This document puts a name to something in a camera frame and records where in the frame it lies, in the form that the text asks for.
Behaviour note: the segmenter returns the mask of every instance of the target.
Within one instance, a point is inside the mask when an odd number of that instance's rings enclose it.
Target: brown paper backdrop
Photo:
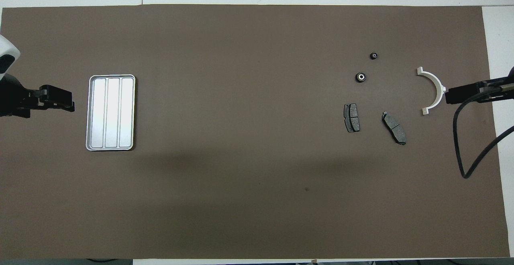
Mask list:
[[[508,256],[498,152],[459,175],[457,106],[489,78],[480,7],[8,8],[28,88],[77,110],[0,118],[2,258]],[[369,53],[379,53],[370,60]],[[354,81],[363,71],[368,80]],[[133,151],[85,148],[88,80],[137,77]],[[343,105],[356,102],[361,132]],[[393,142],[383,111],[406,130]],[[466,165],[492,106],[461,114]]]

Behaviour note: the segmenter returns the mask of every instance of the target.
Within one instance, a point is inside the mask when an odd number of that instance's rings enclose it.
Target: metal tray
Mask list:
[[[136,78],[132,74],[90,78],[86,148],[130,150],[134,145]]]

